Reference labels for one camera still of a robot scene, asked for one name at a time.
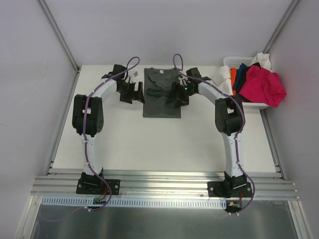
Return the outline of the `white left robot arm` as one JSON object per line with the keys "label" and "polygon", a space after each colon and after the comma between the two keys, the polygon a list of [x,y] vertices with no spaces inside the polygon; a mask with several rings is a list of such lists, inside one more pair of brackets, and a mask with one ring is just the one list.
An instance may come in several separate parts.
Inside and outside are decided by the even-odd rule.
{"label": "white left robot arm", "polygon": [[100,193],[105,187],[103,159],[98,155],[95,145],[104,126],[103,103],[114,93],[119,93],[120,101],[124,103],[145,103],[143,83],[133,81],[137,76],[134,68],[115,64],[113,70],[102,76],[90,93],[74,97],[72,126],[80,136],[84,155],[80,184],[87,186],[93,193]]}

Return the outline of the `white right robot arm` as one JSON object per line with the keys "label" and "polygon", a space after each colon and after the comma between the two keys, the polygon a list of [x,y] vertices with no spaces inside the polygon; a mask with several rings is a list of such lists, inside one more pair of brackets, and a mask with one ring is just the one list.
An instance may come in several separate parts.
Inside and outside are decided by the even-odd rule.
{"label": "white right robot arm", "polygon": [[245,125],[242,102],[237,97],[221,91],[211,80],[202,78],[197,68],[187,70],[186,74],[177,69],[179,83],[172,83],[167,103],[187,106],[189,97],[195,94],[206,97],[214,104],[215,125],[221,133],[226,155],[224,180],[213,186],[216,196],[231,198],[247,185],[241,150],[241,133]]}

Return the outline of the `dark grey t shirt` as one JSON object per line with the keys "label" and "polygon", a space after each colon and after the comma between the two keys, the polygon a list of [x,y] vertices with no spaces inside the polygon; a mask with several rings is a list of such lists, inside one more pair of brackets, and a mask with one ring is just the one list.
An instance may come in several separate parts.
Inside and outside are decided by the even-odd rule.
{"label": "dark grey t shirt", "polygon": [[143,117],[181,118],[180,107],[176,107],[175,102],[167,103],[174,82],[179,83],[176,69],[144,69]]}

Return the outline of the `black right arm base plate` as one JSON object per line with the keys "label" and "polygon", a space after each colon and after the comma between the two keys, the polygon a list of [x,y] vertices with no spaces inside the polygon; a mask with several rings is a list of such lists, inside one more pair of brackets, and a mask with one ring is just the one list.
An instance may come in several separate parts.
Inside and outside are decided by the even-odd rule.
{"label": "black right arm base plate", "polygon": [[207,183],[207,190],[209,197],[223,197],[223,198],[251,198],[252,189],[251,184],[247,183],[245,186],[231,189],[223,181],[210,181]]}

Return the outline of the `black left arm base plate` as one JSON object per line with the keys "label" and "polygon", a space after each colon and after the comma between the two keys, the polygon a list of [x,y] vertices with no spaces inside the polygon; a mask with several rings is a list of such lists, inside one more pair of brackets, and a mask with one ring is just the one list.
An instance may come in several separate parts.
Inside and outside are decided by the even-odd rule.
{"label": "black left arm base plate", "polygon": [[108,187],[100,179],[94,182],[85,182],[80,178],[78,180],[76,194],[103,195],[105,191],[107,191],[107,195],[109,195],[110,192],[112,195],[119,195],[121,181],[119,179],[107,179],[106,182],[109,185]]}

